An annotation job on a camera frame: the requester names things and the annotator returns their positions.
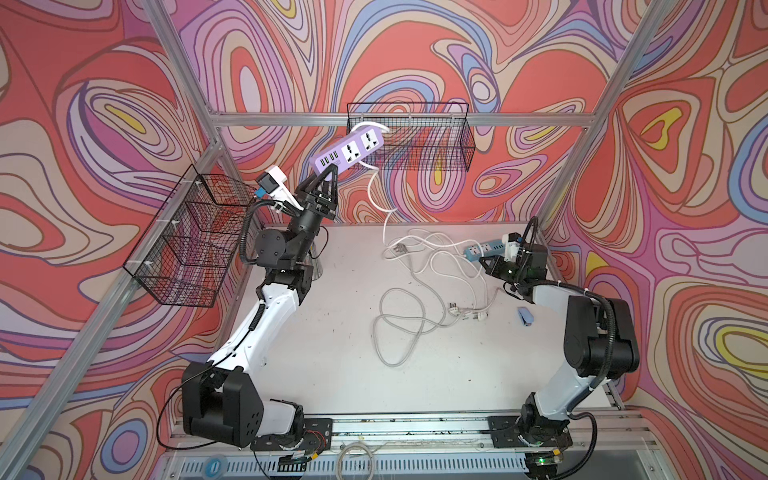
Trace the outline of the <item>purple power strip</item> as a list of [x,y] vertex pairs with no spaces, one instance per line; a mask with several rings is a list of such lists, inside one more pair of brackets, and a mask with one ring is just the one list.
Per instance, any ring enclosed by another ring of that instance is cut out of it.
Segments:
[[366,155],[374,152],[383,141],[378,138],[375,130],[363,131],[360,126],[350,129],[346,136],[323,147],[309,160],[314,172],[320,176],[322,171],[331,163],[338,165],[338,174],[351,170],[362,169],[368,174],[365,184],[365,195],[368,205],[382,215],[383,226],[388,227],[394,218],[405,212],[405,207],[391,200],[385,202],[376,194],[384,194],[389,187],[392,177],[403,176],[406,171],[380,170],[363,162]]

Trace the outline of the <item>black power strip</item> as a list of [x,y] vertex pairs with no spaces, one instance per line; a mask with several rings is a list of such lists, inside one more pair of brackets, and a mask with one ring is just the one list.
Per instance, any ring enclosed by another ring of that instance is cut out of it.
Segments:
[[[449,327],[448,309],[443,297],[432,285],[419,279],[419,273],[411,259],[415,252],[415,245],[410,246],[401,240],[387,246],[383,257],[385,260],[392,260],[404,266],[408,271],[410,280],[422,287],[433,300],[437,301],[440,314],[437,318],[431,318],[428,315],[425,300],[403,286],[394,286],[382,293],[377,315],[372,320],[371,339],[378,360],[391,369],[404,366],[425,335]],[[388,327],[408,338],[404,350],[397,359],[386,357],[382,349],[381,327]]]

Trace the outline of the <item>blue power strip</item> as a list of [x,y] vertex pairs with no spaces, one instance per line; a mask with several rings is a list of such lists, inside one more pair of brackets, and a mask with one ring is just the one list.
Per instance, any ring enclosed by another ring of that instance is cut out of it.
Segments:
[[461,283],[468,288],[472,305],[460,307],[447,301],[442,303],[455,318],[483,321],[502,289],[489,287],[479,260],[499,252],[489,242],[474,239],[456,241],[444,232],[414,228],[405,236],[390,241],[382,252],[382,258],[400,262],[414,275],[428,272]]

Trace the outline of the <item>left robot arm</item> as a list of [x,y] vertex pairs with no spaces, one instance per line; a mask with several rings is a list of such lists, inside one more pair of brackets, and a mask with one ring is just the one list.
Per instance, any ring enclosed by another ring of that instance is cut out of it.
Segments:
[[258,371],[311,289],[310,250],[323,221],[336,215],[339,170],[331,164],[286,193],[279,172],[273,166],[261,175],[265,194],[249,202],[238,238],[241,262],[264,270],[257,300],[219,350],[186,367],[175,390],[184,433],[207,446],[249,447],[268,438],[292,448],[309,434],[300,404],[259,393]]

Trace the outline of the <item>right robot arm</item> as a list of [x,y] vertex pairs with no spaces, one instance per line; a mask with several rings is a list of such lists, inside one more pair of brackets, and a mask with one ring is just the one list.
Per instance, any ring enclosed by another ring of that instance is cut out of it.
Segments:
[[539,243],[539,220],[532,217],[523,232],[504,236],[504,252],[479,263],[486,275],[503,283],[506,294],[563,315],[564,360],[547,384],[530,393],[516,416],[491,416],[488,434],[496,448],[526,448],[542,457],[526,456],[529,470],[553,471],[557,458],[571,447],[570,424],[597,420],[577,409],[606,382],[636,371],[640,363],[628,303],[607,298],[587,287],[548,279],[549,251]]

